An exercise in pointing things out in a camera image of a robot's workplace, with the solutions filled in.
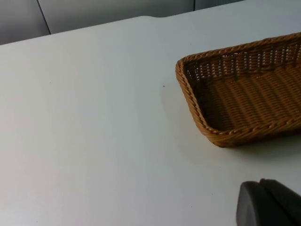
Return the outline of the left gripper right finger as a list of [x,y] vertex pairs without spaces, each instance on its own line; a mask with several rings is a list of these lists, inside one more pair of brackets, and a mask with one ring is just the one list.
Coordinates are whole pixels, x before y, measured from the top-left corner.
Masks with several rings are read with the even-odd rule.
[[295,226],[301,225],[301,196],[274,179],[261,179],[262,185]]

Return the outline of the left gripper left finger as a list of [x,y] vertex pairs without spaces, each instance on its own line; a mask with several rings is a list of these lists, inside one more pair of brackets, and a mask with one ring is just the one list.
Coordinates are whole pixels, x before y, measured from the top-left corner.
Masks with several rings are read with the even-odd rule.
[[258,182],[241,184],[237,203],[238,226],[278,226],[279,208]]

